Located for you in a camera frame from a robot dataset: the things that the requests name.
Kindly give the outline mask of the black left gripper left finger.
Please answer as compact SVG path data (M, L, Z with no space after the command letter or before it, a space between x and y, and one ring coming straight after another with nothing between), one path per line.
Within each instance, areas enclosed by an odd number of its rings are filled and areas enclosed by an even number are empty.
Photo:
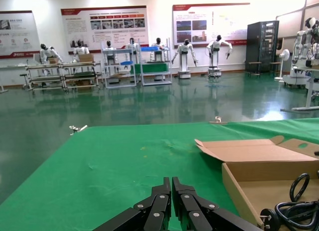
M151 195L101 224L96 231L167 231L171 217L171 186L168 177L152 187Z

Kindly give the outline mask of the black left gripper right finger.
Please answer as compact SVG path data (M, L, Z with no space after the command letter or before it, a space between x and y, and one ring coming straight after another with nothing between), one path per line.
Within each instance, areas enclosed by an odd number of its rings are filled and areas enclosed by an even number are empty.
M183 231L259 231L260 228L200 197L193 186L172 177L172 202Z

